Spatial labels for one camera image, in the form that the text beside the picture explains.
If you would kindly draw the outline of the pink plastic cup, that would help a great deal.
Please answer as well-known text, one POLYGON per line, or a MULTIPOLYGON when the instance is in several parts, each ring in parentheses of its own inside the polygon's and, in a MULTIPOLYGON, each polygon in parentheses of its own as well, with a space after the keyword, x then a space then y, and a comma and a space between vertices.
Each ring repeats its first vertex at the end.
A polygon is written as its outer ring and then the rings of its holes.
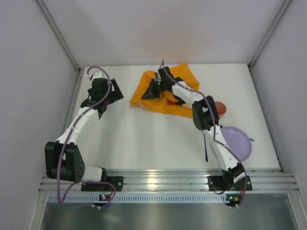
POLYGON ((218 113, 218 116, 221 118, 223 117, 226 112, 227 112, 227 107, 224 103, 220 102, 220 101, 215 101, 215 107, 218 113))

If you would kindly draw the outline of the orange Mickey Mouse cloth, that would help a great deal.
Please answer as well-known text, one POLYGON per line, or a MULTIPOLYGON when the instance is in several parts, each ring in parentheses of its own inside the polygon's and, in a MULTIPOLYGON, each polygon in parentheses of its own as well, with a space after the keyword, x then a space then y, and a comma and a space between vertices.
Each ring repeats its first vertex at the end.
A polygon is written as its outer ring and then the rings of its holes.
MULTIPOLYGON (((199 89, 200 83, 194 77, 186 63, 171 67, 170 71, 175 77, 180 77, 192 89, 199 89)), ((147 90, 152 79, 154 79, 153 70, 143 73, 138 87, 130 100, 130 107, 139 106, 155 113, 192 118, 192 109, 177 104, 178 100, 176 100, 174 96, 172 98, 163 98, 160 95, 160 97, 156 99, 142 100, 141 97, 147 90)))

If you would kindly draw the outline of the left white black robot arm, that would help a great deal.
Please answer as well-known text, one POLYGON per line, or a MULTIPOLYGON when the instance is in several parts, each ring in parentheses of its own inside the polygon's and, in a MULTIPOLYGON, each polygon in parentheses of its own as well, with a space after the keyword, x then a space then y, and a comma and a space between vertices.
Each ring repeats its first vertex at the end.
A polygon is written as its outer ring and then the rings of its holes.
POLYGON ((92 78, 79 111, 65 132, 54 142, 45 145, 47 177, 69 182, 104 181, 106 169, 86 166, 79 145, 86 139, 88 132, 100 120, 107 106, 123 99, 123 94, 115 79, 92 78))

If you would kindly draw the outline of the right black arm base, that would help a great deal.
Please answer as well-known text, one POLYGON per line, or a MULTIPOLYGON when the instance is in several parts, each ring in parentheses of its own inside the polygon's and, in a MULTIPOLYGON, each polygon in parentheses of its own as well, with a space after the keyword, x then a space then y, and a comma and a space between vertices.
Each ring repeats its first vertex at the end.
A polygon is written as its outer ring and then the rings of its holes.
POLYGON ((234 185, 228 185, 222 176, 209 176, 208 185, 209 190, 213 192, 225 192, 225 191, 240 191, 245 186, 245 178, 241 179, 234 185))

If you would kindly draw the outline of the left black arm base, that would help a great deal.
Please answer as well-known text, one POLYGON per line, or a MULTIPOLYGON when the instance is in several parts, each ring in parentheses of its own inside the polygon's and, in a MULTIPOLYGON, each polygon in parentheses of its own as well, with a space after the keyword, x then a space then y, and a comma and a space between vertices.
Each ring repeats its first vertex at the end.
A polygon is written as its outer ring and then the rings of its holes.
POLYGON ((81 191, 83 192, 121 192, 124 177, 108 176, 105 182, 85 182, 82 183, 81 191))

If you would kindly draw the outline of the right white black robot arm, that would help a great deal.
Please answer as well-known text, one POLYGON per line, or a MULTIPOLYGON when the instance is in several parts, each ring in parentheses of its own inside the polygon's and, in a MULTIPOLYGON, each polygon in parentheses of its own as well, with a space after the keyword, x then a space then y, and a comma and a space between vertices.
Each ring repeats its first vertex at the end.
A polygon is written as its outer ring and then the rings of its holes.
POLYGON ((193 124, 211 144, 220 163, 222 181, 225 186, 232 188, 238 186, 240 182, 244 182, 244 185, 247 185, 246 170, 238 157, 230 150, 222 135, 219 116, 213 98, 204 96, 198 90, 192 89, 182 78, 174 77, 169 67, 162 66, 150 81, 142 99, 158 99, 165 92, 172 94, 176 104, 187 104, 192 109, 193 124))

